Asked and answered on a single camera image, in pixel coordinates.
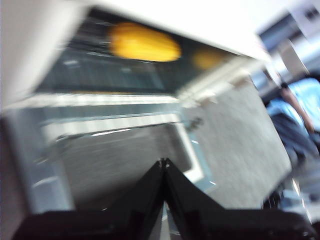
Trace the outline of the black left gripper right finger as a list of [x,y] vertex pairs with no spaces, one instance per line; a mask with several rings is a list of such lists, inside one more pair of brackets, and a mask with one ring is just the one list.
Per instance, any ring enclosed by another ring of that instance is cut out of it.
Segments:
[[184,240],[316,240],[301,215],[279,209],[226,209],[164,161],[165,201]]

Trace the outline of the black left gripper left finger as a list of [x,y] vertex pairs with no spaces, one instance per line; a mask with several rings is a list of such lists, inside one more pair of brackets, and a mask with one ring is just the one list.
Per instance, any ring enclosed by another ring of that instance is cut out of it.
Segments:
[[165,161],[157,161],[106,210],[47,211],[26,217],[14,240],[147,240],[162,210]]

